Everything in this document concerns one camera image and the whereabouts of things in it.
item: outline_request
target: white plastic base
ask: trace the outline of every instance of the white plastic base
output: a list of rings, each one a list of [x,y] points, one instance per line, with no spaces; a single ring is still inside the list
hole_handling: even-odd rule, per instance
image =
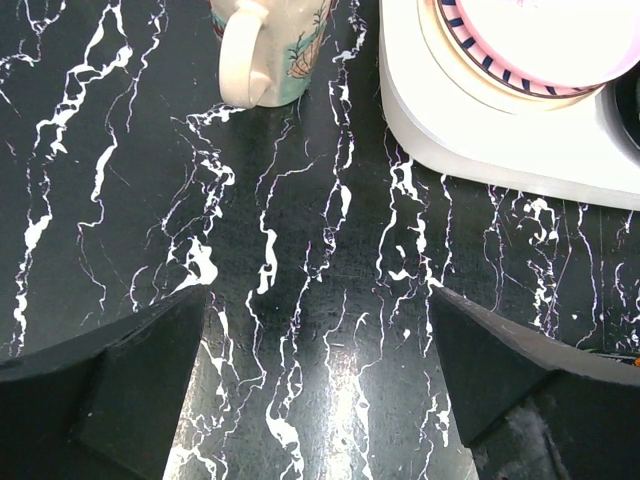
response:
[[[424,42],[418,1],[380,0],[380,83],[389,128],[440,173],[577,202],[640,210],[640,158],[601,93],[553,112],[510,115],[461,90]]]

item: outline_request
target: pink plate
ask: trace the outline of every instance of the pink plate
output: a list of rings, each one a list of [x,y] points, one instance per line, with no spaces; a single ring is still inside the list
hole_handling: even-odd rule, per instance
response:
[[[478,44],[523,78],[558,87],[612,80],[640,61],[638,0],[442,0]]]

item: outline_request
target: mug handle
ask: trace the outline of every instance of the mug handle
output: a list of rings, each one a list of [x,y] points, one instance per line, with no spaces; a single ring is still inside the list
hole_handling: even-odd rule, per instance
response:
[[[239,1],[222,36],[220,49],[220,94],[234,107],[253,108],[269,88],[271,80],[251,69],[258,34],[268,10],[252,1]]]

